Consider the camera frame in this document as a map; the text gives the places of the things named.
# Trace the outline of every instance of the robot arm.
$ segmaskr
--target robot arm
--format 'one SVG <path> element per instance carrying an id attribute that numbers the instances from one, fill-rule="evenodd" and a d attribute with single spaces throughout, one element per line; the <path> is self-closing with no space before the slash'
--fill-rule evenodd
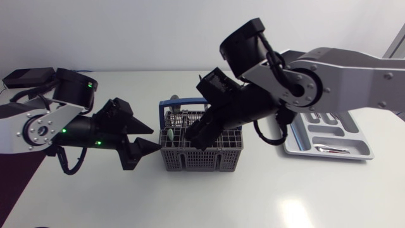
<path id="1" fill-rule="evenodd" d="M 48 156 L 58 155 L 63 170 L 71 175 L 78 168 L 74 172 L 67 168 L 62 146 L 84 149 L 78 167 L 87 148 L 115 149 L 124 170 L 133 170 L 143 156 L 160 149 L 159 144 L 141 138 L 129 142 L 128 134 L 152 134 L 153 130 L 133 117 L 130 105 L 122 99 L 109 100 L 92 117 L 83 116 L 92 109 L 95 80 L 59 68 L 56 81 L 52 99 L 41 97 L 0 106 L 1 153 L 44 151 Z M 54 111 L 49 109 L 52 102 L 59 104 Z"/>
<path id="2" fill-rule="evenodd" d="M 220 52 L 234 75 L 232 82 L 218 68 L 197 86 L 211 107 L 191 125 L 185 137 L 201 149 L 225 129 L 276 113 L 283 138 L 286 125 L 299 112 L 338 113 L 362 107 L 403 110 L 405 61 L 381 60 L 366 54 L 321 47 L 308 53 L 275 53 L 263 35 L 259 18 L 228 36 Z"/>

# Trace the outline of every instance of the utensil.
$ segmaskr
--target utensil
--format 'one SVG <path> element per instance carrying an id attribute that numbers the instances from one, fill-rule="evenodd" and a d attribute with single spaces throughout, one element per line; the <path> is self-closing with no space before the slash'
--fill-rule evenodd
<path id="1" fill-rule="evenodd" d="M 174 135 L 173 135 L 173 130 L 172 129 L 167 130 L 167 137 L 171 141 L 171 146 L 174 147 L 175 146 L 174 145 Z"/>
<path id="2" fill-rule="evenodd" d="M 349 149 L 344 148 L 333 148 L 330 146 L 326 146 L 324 144 L 315 143 L 313 144 L 314 148 L 317 149 L 319 152 L 326 152 L 326 153 L 342 153 L 342 154 L 349 154 Z"/>
<path id="3" fill-rule="evenodd" d="M 334 114 L 334 113 L 329 113 L 332 117 L 334 117 L 334 119 L 335 120 L 338 120 L 339 119 L 339 117 L 337 117 L 337 115 L 336 114 Z"/>

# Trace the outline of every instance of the screw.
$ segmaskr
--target screw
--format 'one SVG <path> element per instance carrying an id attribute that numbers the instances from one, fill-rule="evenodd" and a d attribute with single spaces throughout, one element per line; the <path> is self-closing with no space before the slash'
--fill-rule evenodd
<path id="1" fill-rule="evenodd" d="M 309 69 L 311 69 L 312 71 L 315 71 L 316 69 L 318 69 L 318 66 L 312 65 Z"/>
<path id="2" fill-rule="evenodd" d="M 378 107 L 380 107 L 380 108 L 385 108 L 386 106 L 387 106 L 387 103 L 385 101 L 380 101 L 378 103 Z"/>
<path id="3" fill-rule="evenodd" d="M 393 75 L 392 73 L 386 73 L 386 74 L 384 75 L 384 78 L 387 79 L 387 80 L 390 80 L 390 79 L 392 79 L 393 77 L 394 77 L 394 75 Z"/>

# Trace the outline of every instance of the blue handle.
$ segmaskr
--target blue handle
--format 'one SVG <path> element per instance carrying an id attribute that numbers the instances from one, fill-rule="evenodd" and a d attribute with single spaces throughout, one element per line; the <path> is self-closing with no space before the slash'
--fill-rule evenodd
<path id="1" fill-rule="evenodd" d="M 205 98 L 180 98 L 174 100 L 160 101 L 159 102 L 159 121 L 160 129 L 165 127 L 165 107 L 178 106 L 178 105 L 200 105 L 208 104 Z"/>

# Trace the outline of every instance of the black cable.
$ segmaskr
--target black cable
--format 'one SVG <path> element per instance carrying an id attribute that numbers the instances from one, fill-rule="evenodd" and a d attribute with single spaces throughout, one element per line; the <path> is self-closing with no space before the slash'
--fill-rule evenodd
<path id="1" fill-rule="evenodd" d="M 20 98 L 27 96 L 29 94 L 38 94 L 38 93 L 43 93 L 45 91 L 47 91 L 48 89 L 52 89 L 53 87 L 55 87 L 56 85 L 58 85 L 59 81 L 58 80 L 54 80 L 48 84 L 39 86 L 39 87 L 35 87 L 33 89 L 28 89 L 26 91 L 21 91 L 17 94 L 15 94 L 13 96 L 13 98 L 10 99 L 10 102 L 17 102 Z"/>
<path id="2" fill-rule="evenodd" d="M 3 82 L 3 87 L 4 87 L 4 89 L 3 89 L 2 91 L 0 91 L 0 94 L 2 94 L 3 91 L 5 91 L 5 90 L 7 89 L 7 87 L 6 87 L 6 85 L 4 84 L 4 82 Z"/>
<path id="3" fill-rule="evenodd" d="M 271 48 L 263 33 L 259 33 L 258 37 L 267 49 L 266 58 L 270 66 L 270 70 L 273 72 L 275 78 L 282 86 L 286 87 L 292 94 L 295 94 L 294 85 L 287 80 L 284 71 L 280 68 L 280 65 L 285 66 L 284 59 L 281 57 L 281 55 L 279 55 L 279 58 L 277 58 L 273 48 Z"/>
<path id="4" fill-rule="evenodd" d="M 67 159 L 67 157 L 66 157 L 65 151 L 64 151 L 64 150 L 58 151 L 58 152 L 57 152 L 57 154 L 58 154 L 58 159 L 59 159 L 59 162 L 60 162 L 60 164 L 61 164 L 61 167 L 62 167 L 63 172 L 64 172 L 65 174 L 67 174 L 67 175 L 76 174 L 77 171 L 80 169 L 80 167 L 81 167 L 82 164 L 83 164 L 84 157 L 86 156 L 86 152 L 87 152 L 87 148 L 83 148 L 83 149 L 82 149 L 82 153 L 80 154 L 80 158 L 77 158 L 78 161 L 77 161 L 76 165 L 75 165 L 72 169 L 69 169 L 69 166 L 68 166 L 68 159 Z"/>
<path id="5" fill-rule="evenodd" d="M 281 61 L 281 65 L 283 66 L 283 68 L 285 68 L 285 60 L 283 56 L 281 56 L 281 54 L 276 51 L 274 53 L 276 54 L 277 58 Z"/>
<path id="6" fill-rule="evenodd" d="M 91 101 L 89 109 L 87 111 L 83 111 L 83 112 L 79 113 L 79 115 L 86 115 L 86 114 L 90 113 L 93 110 L 93 105 L 94 105 L 94 98 Z"/>
<path id="7" fill-rule="evenodd" d="M 44 95 L 38 93 L 37 96 L 44 102 L 46 110 L 51 111 L 51 107 L 49 107 L 49 103 L 46 100 L 46 98 L 44 97 Z"/>
<path id="8" fill-rule="evenodd" d="M 282 131 L 282 137 L 281 139 L 268 139 L 266 138 L 263 133 L 261 133 L 260 129 L 259 129 L 259 124 L 258 121 L 255 120 L 253 122 L 254 125 L 254 130 L 256 130 L 256 132 L 258 133 L 259 137 L 266 143 L 272 145 L 272 146 L 278 146 L 281 145 L 285 142 L 285 139 L 287 138 L 287 126 L 285 124 L 279 124 L 278 126 L 280 127 L 281 131 Z"/>

